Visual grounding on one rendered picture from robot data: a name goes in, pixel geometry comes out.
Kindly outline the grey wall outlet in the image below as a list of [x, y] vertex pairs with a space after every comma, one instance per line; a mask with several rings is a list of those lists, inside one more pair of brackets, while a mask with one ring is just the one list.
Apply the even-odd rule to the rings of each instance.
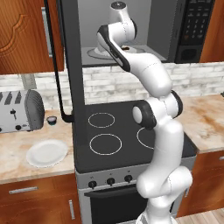
[[25, 90], [36, 89], [36, 81], [32, 73], [22, 74], [21, 79]]

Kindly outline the silver toaster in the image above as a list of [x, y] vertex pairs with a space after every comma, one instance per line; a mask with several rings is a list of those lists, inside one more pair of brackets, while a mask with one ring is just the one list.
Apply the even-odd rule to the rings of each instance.
[[0, 133], [40, 130], [45, 108], [35, 90], [0, 92]]

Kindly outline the small dark cup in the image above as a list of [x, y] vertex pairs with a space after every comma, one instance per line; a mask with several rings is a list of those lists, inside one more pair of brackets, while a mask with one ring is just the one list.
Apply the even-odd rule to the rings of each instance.
[[48, 122], [49, 125], [55, 125], [56, 122], [57, 122], [57, 117], [54, 116], [54, 115], [53, 116], [48, 116], [46, 118], [46, 120], [47, 120], [47, 122]]

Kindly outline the black glass hob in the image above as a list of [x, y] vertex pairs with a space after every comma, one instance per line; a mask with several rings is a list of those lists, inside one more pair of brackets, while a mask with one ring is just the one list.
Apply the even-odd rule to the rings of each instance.
[[134, 101], [87, 105], [87, 142], [74, 147], [79, 173], [99, 172], [152, 160], [155, 132], [135, 123]]

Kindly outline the black microwave oven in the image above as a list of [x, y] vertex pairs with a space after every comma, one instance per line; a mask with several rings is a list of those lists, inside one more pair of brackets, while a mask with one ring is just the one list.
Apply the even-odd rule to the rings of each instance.
[[113, 66], [112, 59], [95, 59], [88, 50], [97, 46], [96, 32], [108, 24], [110, 5], [126, 3], [137, 26], [127, 46], [144, 49], [164, 63], [200, 60], [214, 0], [78, 0], [80, 49], [84, 67]]

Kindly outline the black oven door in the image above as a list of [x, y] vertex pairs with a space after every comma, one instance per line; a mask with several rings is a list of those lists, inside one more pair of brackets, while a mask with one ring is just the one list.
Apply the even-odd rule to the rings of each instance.
[[83, 224], [121, 224], [135, 221], [147, 206], [138, 192], [105, 199], [94, 199], [84, 195], [89, 200], [90, 211], [84, 209]]

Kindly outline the wooden base cupboard door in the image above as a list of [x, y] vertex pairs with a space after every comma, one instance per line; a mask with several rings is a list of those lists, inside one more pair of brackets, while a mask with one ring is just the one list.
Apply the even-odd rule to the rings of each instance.
[[177, 217], [224, 207], [224, 168], [194, 171], [193, 182], [182, 198]]
[[[68, 201], [73, 201], [75, 220]], [[74, 194], [0, 206], [0, 224], [81, 224], [79, 202]]]

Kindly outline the wooden wall cupboard door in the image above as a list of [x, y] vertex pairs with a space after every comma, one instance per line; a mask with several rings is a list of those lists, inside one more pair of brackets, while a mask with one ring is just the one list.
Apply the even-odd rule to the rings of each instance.
[[53, 72], [44, 0], [0, 0], [0, 74]]

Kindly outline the white plate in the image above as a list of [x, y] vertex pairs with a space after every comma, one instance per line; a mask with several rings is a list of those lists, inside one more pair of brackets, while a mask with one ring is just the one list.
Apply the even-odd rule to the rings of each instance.
[[35, 143], [26, 153], [27, 162], [37, 168], [52, 167], [67, 155], [68, 146], [57, 139], [47, 139]]

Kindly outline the silver oven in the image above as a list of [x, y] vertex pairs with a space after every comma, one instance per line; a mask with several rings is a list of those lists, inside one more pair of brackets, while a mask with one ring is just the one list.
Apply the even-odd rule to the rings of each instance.
[[[179, 205], [186, 190], [192, 184], [192, 169], [194, 157], [186, 157], [181, 160], [180, 167], [172, 172], [165, 182], [166, 188], [156, 198], [147, 199], [147, 206], [138, 218], [131, 222], [121, 224], [178, 224], [175, 221]], [[90, 211], [89, 200], [84, 199], [84, 193], [94, 190], [109, 189], [111, 187], [136, 185], [137, 177], [148, 167], [147, 164], [132, 165], [123, 168], [110, 169], [105, 171], [93, 171], [89, 173], [77, 173], [77, 188], [80, 202], [81, 220], [84, 209]], [[127, 175], [132, 176], [128, 183], [124, 180]], [[110, 186], [107, 179], [114, 178], [115, 183]], [[90, 181], [95, 181], [97, 186], [92, 189], [88, 186]]]

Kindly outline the grey microwave turntable plate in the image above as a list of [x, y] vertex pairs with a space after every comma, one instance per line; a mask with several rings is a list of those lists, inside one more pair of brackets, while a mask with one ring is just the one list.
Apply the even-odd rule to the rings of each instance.
[[[129, 50], [123, 50], [123, 51], [125, 51], [126, 53], [144, 53], [144, 49], [137, 48], [137, 47], [132, 47], [132, 46], [129, 46]], [[99, 60], [111, 60], [112, 59], [111, 56], [107, 57], [107, 56], [100, 55], [97, 48], [88, 50], [87, 55], [89, 57], [99, 59]]]

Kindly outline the wooden drawer front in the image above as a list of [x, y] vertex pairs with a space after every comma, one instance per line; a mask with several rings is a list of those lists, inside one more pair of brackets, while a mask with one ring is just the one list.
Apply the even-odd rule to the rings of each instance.
[[[9, 190], [37, 186], [37, 191], [9, 194]], [[0, 185], [0, 206], [17, 202], [42, 200], [76, 192], [75, 174], [37, 178]]]
[[192, 174], [195, 175], [211, 171], [212, 169], [223, 168], [224, 160], [219, 160], [223, 156], [224, 150], [198, 154], [192, 169]]

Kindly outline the dark grey microwave door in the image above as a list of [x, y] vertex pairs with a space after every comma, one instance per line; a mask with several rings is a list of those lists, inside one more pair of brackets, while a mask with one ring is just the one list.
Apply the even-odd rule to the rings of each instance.
[[59, 0], [66, 68], [72, 96], [73, 119], [76, 125], [86, 121], [84, 102], [81, 38], [78, 0]]

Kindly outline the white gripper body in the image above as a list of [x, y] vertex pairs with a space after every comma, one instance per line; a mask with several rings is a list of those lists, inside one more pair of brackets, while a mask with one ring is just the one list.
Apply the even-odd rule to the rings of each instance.
[[97, 41], [97, 49], [98, 49], [100, 55], [110, 57], [109, 53], [100, 45], [100, 43], [98, 41]]

